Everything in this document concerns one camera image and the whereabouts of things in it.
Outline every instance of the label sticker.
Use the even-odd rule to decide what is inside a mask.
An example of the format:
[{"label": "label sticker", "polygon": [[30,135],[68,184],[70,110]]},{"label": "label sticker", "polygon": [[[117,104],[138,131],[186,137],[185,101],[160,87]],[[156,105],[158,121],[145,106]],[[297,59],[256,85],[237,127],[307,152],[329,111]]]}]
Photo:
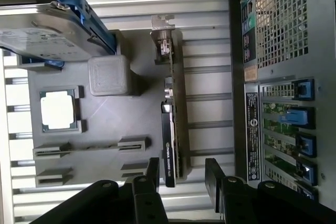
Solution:
[{"label": "label sticker", "polygon": [[257,65],[244,69],[245,81],[256,81],[258,79],[258,67]]},{"label": "label sticker", "polygon": [[248,180],[260,180],[260,138],[258,93],[246,93]]},{"label": "label sticker", "polygon": [[62,34],[40,28],[0,29],[0,46],[46,60],[78,61],[91,58]]}]

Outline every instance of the mesh panel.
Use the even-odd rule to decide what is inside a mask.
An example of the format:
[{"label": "mesh panel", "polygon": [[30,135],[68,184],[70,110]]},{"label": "mesh panel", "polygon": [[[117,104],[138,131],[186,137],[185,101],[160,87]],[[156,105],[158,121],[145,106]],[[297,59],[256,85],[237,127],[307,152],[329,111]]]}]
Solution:
[{"label": "mesh panel", "polygon": [[263,87],[265,97],[294,97],[294,84],[282,84]]},{"label": "mesh panel", "polygon": [[256,0],[258,67],[308,53],[307,0]]},{"label": "mesh panel", "polygon": [[282,177],[280,174],[278,174],[273,169],[269,168],[267,165],[265,165],[265,174],[271,179],[273,179],[274,181],[279,182],[295,191],[298,189],[295,183],[293,183],[292,181],[288,180],[285,177]]}]

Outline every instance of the green circuit board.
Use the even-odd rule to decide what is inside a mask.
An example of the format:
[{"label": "green circuit board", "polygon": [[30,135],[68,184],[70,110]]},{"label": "green circuit board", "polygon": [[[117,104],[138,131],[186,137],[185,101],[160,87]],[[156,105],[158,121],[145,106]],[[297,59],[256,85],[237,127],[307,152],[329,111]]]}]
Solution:
[{"label": "green circuit board", "polygon": [[294,145],[291,145],[285,141],[276,139],[275,137],[272,137],[272,136],[264,135],[264,142],[265,144],[271,146],[272,148],[277,149],[288,155],[292,155],[295,150]]},{"label": "green circuit board", "polygon": [[293,107],[293,104],[284,104],[284,103],[263,103],[263,112],[269,114],[280,114],[283,115],[289,107]]},{"label": "green circuit board", "polygon": [[279,169],[283,170],[285,173],[288,173],[289,175],[294,177],[294,174],[296,172],[296,167],[292,164],[289,164],[288,162],[284,161],[282,158],[265,151],[265,159],[274,164]]},{"label": "green circuit board", "polygon": [[264,119],[264,128],[291,137],[295,137],[299,131],[299,128],[288,123],[279,123],[268,119]]}]

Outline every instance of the screw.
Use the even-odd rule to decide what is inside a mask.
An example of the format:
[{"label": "screw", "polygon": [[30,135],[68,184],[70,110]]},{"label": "screw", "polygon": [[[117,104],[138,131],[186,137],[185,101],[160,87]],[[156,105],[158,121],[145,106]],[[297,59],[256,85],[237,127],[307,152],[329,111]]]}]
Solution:
[{"label": "screw", "polygon": [[228,181],[231,183],[236,183],[237,179],[232,177],[232,178],[229,178]]},{"label": "screw", "polygon": [[272,189],[275,188],[275,185],[272,183],[266,183],[265,186]]},{"label": "screw", "polygon": [[111,183],[107,183],[107,184],[104,184],[103,187],[110,187],[112,184]]}]

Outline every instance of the ribbed metal surface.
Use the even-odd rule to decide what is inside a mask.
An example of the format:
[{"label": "ribbed metal surface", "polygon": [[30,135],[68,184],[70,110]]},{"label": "ribbed metal surface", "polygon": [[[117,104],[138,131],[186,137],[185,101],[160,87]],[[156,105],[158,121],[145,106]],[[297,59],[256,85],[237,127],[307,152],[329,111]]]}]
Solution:
[{"label": "ribbed metal surface", "polygon": [[[109,29],[149,29],[151,15],[175,15],[173,23],[181,29],[184,38],[185,66],[195,70],[186,74],[185,78],[186,93],[189,98],[193,98],[188,101],[189,122],[199,126],[190,130],[191,149],[197,156],[192,158],[193,170],[187,184],[175,189],[161,187],[160,193],[169,218],[217,218],[218,215],[209,211],[211,202],[203,179],[206,157],[215,157],[225,173],[234,174],[233,112],[230,98],[232,78],[230,72],[218,71],[224,66],[229,69],[227,66],[231,63],[227,0],[88,2]],[[4,223],[29,223],[87,185],[35,188],[27,73],[25,70],[11,68],[16,65],[15,57],[5,56],[3,59],[6,85],[3,82],[0,85],[0,116],[2,122],[8,119],[9,133],[8,135],[5,125],[2,125],[1,133],[4,132],[4,135],[0,146],[0,165],[3,202],[7,207],[3,212],[6,218]],[[207,71],[196,71],[202,70],[202,67],[206,67]]]}]

